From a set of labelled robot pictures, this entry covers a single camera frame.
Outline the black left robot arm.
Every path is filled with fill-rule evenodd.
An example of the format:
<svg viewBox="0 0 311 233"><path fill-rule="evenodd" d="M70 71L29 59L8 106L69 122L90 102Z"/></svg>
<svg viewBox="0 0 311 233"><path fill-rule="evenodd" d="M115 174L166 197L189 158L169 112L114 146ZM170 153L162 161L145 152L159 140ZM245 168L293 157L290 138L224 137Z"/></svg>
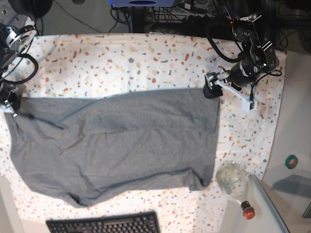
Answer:
<svg viewBox="0 0 311 233"><path fill-rule="evenodd" d="M234 93L250 85L249 100L254 101L254 89L262 78L268 75L275 77L282 75L282 71L277 70L278 59L273 43L267 37L260 38L257 32L255 22L260 18L261 16L250 19L215 17L208 22L206 36L210 45L219 57L235 65L231 70L223 68L219 72L205 75L204 95L207 99L222 96L222 90L226 87ZM224 55L213 41L211 30L217 23L223 25L240 50L237 58Z"/></svg>

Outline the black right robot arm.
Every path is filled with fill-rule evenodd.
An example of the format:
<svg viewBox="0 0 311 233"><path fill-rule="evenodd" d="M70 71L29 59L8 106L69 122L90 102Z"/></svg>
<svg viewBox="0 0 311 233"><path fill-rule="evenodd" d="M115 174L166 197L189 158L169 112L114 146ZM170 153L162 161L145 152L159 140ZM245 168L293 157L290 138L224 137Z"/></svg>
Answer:
<svg viewBox="0 0 311 233"><path fill-rule="evenodd" d="M25 52L37 33L35 14L30 0L2 0L0 2L0 73L5 73L16 59L28 59L33 72L24 80L10 81L0 77L0 110L14 114L20 107L21 93L17 85L31 80L38 71L38 62Z"/></svg>

